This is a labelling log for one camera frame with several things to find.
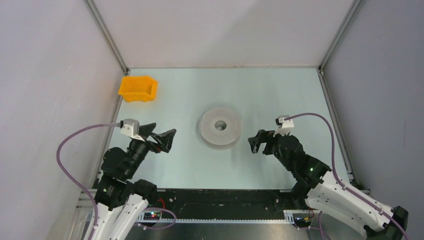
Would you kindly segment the white perforated cable spool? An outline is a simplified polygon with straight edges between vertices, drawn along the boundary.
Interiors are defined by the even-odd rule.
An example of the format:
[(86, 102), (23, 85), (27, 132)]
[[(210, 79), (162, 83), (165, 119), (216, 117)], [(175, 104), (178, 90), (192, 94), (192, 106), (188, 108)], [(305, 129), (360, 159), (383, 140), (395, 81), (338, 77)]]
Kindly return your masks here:
[(243, 121), (241, 115), (235, 110), (215, 107), (202, 115), (198, 129), (208, 147), (214, 150), (227, 150), (239, 142), (243, 131)]

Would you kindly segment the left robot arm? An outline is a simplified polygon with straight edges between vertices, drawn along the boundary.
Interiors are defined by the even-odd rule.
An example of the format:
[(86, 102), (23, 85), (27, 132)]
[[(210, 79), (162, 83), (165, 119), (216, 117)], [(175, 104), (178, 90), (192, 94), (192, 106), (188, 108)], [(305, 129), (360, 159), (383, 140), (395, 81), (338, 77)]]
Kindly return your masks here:
[(103, 155), (102, 177), (93, 197), (92, 229), (86, 240), (123, 240), (142, 211), (156, 206), (157, 186), (143, 179), (130, 180), (148, 153), (169, 153), (177, 133), (175, 128), (155, 133), (155, 122), (140, 125), (131, 118), (116, 126), (130, 143), (126, 150), (113, 147)]

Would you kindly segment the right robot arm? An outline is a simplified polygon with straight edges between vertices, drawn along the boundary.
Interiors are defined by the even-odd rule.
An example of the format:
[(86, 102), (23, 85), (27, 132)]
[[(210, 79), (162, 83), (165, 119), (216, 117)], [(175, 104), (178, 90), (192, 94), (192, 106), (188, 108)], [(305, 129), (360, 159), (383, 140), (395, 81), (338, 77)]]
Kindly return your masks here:
[(296, 184), (291, 191), (291, 204), (306, 206), (348, 225), (368, 240), (400, 240), (407, 228), (409, 213), (401, 206), (390, 207), (343, 180), (336, 180), (332, 169), (305, 153), (293, 135), (259, 130), (248, 138), (252, 153), (265, 145), (262, 153), (274, 156), (292, 173)]

